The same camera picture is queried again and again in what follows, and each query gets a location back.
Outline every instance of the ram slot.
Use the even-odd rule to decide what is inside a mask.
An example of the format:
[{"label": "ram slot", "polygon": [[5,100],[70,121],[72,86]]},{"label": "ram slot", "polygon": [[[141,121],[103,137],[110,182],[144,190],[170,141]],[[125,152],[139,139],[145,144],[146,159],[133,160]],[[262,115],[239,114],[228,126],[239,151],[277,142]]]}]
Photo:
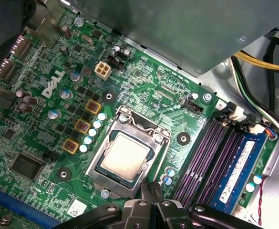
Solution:
[{"label": "ram slot", "polygon": [[220,181],[225,168],[231,158],[235,155],[238,145],[242,140],[243,133],[231,128],[224,140],[223,147],[220,148],[215,156],[214,162],[211,164],[206,178],[202,182],[199,196],[196,197],[195,203],[207,204],[215,192],[218,182]]}]

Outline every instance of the electrolytic capacitor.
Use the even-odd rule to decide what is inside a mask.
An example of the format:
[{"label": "electrolytic capacitor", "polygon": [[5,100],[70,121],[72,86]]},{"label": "electrolytic capacitor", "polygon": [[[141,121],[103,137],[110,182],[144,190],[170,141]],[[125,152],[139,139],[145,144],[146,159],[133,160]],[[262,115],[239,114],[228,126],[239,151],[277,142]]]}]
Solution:
[{"label": "electrolytic capacitor", "polygon": [[72,32],[69,29],[68,25],[63,25],[61,27],[61,31],[62,31],[63,36],[64,36],[65,39],[70,40],[72,38]]},{"label": "electrolytic capacitor", "polygon": [[69,75],[69,78],[71,79],[71,81],[73,81],[75,83],[81,83],[83,81],[83,77],[79,73],[76,73],[76,72],[72,72]]},{"label": "electrolytic capacitor", "polygon": [[85,137],[84,143],[87,144],[87,145],[93,143],[93,137],[92,136]]},{"label": "electrolytic capacitor", "polygon": [[113,56],[117,56],[119,52],[120,52],[120,47],[119,47],[119,45],[115,45],[115,46],[113,47],[113,51],[112,51]]},{"label": "electrolytic capacitor", "polygon": [[33,111],[33,107],[31,105],[27,105],[27,104],[19,104],[19,110],[30,113]]},{"label": "electrolytic capacitor", "polygon": [[31,96],[31,93],[30,92],[23,92],[23,91],[17,91],[15,93],[16,97],[18,98],[23,98],[25,96]]},{"label": "electrolytic capacitor", "polygon": [[69,57],[71,53],[69,52],[68,48],[65,45],[60,46],[60,52],[64,57]]},{"label": "electrolytic capacitor", "polygon": [[36,105],[36,104],[38,104],[39,100],[35,97],[25,96],[23,98],[23,102],[25,104]]},{"label": "electrolytic capacitor", "polygon": [[49,119],[54,120],[54,119],[59,119],[61,117],[61,112],[58,110],[50,110],[47,113],[47,116]]},{"label": "electrolytic capacitor", "polygon": [[71,99],[72,98],[72,92],[68,89],[62,89],[59,91],[59,95],[62,99]]},{"label": "electrolytic capacitor", "polygon": [[130,56],[131,56],[130,50],[125,49],[125,50],[123,51],[122,59],[123,59],[124,61],[127,61],[127,60],[130,58]]}]

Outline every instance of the green circuit board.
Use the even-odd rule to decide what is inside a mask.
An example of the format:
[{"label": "green circuit board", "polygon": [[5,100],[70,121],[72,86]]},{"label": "green circuit board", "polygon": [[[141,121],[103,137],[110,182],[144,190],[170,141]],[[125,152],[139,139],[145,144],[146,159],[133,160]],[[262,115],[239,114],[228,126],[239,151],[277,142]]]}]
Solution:
[{"label": "green circuit board", "polygon": [[[118,38],[114,38],[113,43],[108,44],[105,39],[110,33],[88,21],[85,21],[82,27],[76,27],[73,23],[76,17],[78,15],[66,11],[60,25],[70,27],[72,39],[67,40],[62,36],[52,49],[25,34],[24,36],[31,41],[29,48],[21,57],[11,55],[9,59],[15,64],[14,70],[7,79],[0,79],[0,85],[5,89],[13,93],[18,90],[31,92],[39,101],[31,113],[18,109],[21,99],[17,99],[9,110],[1,110],[3,116],[0,122],[0,190],[61,222],[76,216],[70,212],[74,200],[84,204],[85,212],[108,202],[123,206],[127,200],[101,198],[100,192],[95,190],[92,181],[85,175],[120,105],[130,107],[171,132],[171,144],[157,175],[157,181],[160,181],[160,176],[167,166],[176,172],[171,185],[162,185],[166,198],[171,194],[184,160],[191,153],[196,139],[200,137],[201,129],[219,100],[211,94],[212,99],[205,102],[203,96],[210,92],[127,43],[125,45],[131,51],[131,57],[123,71],[112,68],[113,72],[107,81],[93,72],[90,76],[84,76],[81,83],[72,82],[69,77],[71,72],[80,73],[84,65],[94,71],[98,62],[106,62],[115,44],[123,44]],[[100,38],[93,36],[95,31],[101,32]],[[84,41],[84,34],[93,42]],[[62,44],[70,51],[70,57],[63,57],[59,51]],[[55,71],[64,74],[52,90],[51,97],[46,98],[42,92],[52,77],[58,77]],[[70,90],[73,94],[72,99],[60,98],[61,89]],[[104,103],[103,94],[108,90],[114,91],[116,95],[112,104]],[[203,109],[201,113],[181,109],[181,101],[190,92],[198,94],[196,104]],[[100,112],[106,113],[107,120],[88,152],[78,151],[70,154],[62,149],[65,140],[71,138],[82,144],[87,136],[74,130],[76,121],[82,118],[92,124],[96,120],[96,116],[84,108],[89,99],[102,105]],[[50,120],[47,117],[51,109],[61,112],[60,119]],[[12,133],[8,138],[5,136],[7,131]],[[191,137],[186,146],[181,146],[176,141],[181,132],[187,132]],[[30,181],[12,171],[13,161],[20,153],[41,160],[45,151],[52,151],[60,156],[53,163],[43,162],[41,173],[36,180]],[[160,158],[161,156],[154,163],[148,180],[153,179]],[[68,181],[58,179],[57,173],[62,167],[67,167],[72,172]]]}]

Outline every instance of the integrated circuit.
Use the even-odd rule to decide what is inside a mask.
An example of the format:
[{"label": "integrated circuit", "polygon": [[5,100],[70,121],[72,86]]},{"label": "integrated circuit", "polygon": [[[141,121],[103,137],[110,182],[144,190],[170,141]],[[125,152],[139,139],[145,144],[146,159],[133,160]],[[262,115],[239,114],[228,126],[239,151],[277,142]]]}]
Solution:
[{"label": "integrated circuit", "polygon": [[37,180],[42,169],[42,161],[25,153],[18,154],[12,162],[12,166],[10,168],[12,172],[30,181]]}]

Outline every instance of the capacitor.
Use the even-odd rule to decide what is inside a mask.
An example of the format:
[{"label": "capacitor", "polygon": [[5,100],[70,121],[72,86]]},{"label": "capacitor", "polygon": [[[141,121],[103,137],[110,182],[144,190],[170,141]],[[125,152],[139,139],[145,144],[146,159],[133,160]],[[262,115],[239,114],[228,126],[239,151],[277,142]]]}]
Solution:
[{"label": "capacitor", "polygon": [[81,83],[83,81],[83,77],[79,73],[76,73],[76,72],[72,72],[69,75],[69,78],[71,79],[71,81],[73,81],[75,83]]},{"label": "capacitor", "polygon": [[33,111],[33,107],[31,105],[21,103],[21,104],[19,104],[19,110],[30,113]]},{"label": "capacitor", "polygon": [[83,144],[79,147],[79,150],[81,153],[85,153],[87,150],[89,150],[89,146]]},{"label": "capacitor", "polygon": [[187,100],[196,100],[198,98],[197,93],[189,93],[186,97]]},{"label": "capacitor", "polygon": [[85,137],[84,143],[87,144],[87,145],[93,143],[93,137],[92,136]]},{"label": "capacitor", "polygon": [[47,116],[49,119],[54,120],[54,119],[59,119],[61,117],[61,112],[59,110],[50,110],[47,113]]},{"label": "capacitor", "polygon": [[31,93],[30,92],[23,92],[23,91],[17,91],[15,93],[16,97],[18,98],[23,98],[25,96],[31,96]]},{"label": "capacitor", "polygon": [[112,51],[113,56],[117,56],[119,52],[120,52],[120,47],[119,47],[119,45],[115,45],[115,46],[113,47],[113,51]]},{"label": "capacitor", "polygon": [[172,179],[170,177],[168,177],[167,174],[162,174],[160,179],[161,179],[161,181],[163,181],[163,183],[165,185],[171,185],[172,184]]},{"label": "capacitor", "polygon": [[61,31],[62,31],[63,36],[64,36],[65,39],[70,40],[72,38],[72,32],[69,29],[68,25],[63,25],[61,27]]},{"label": "capacitor", "polygon": [[255,185],[253,183],[248,183],[245,186],[245,190],[247,192],[253,192],[255,190]]},{"label": "capacitor", "polygon": [[35,98],[35,97],[25,96],[23,98],[23,102],[25,104],[36,105],[36,104],[38,104],[39,100],[37,98]]},{"label": "capacitor", "polygon": [[262,182],[262,177],[261,177],[260,175],[255,175],[255,176],[253,177],[253,181],[254,181],[254,183],[255,183],[256,185],[260,185],[261,182]]},{"label": "capacitor", "polygon": [[166,167],[165,168],[165,173],[169,176],[169,177],[174,177],[176,172],[170,167]]},{"label": "capacitor", "polygon": [[123,52],[123,55],[122,55],[122,59],[124,61],[127,61],[130,58],[130,56],[131,56],[130,50],[125,49],[124,52]]},{"label": "capacitor", "polygon": [[68,48],[65,45],[60,46],[60,52],[64,57],[69,57],[71,53],[69,52]]},{"label": "capacitor", "polygon": [[74,23],[75,26],[81,27],[81,26],[83,26],[84,21],[83,21],[82,18],[76,17],[76,18],[74,19],[73,23]]},{"label": "capacitor", "polygon": [[99,113],[98,114],[98,119],[100,121],[105,121],[107,119],[106,113]]},{"label": "capacitor", "polygon": [[99,129],[102,127],[102,122],[100,120],[94,121],[93,127]]},{"label": "capacitor", "polygon": [[98,134],[98,130],[96,129],[90,129],[88,131],[89,136],[95,137]]},{"label": "capacitor", "polygon": [[62,99],[71,99],[72,98],[72,92],[68,89],[62,89],[59,91],[59,95]]}]

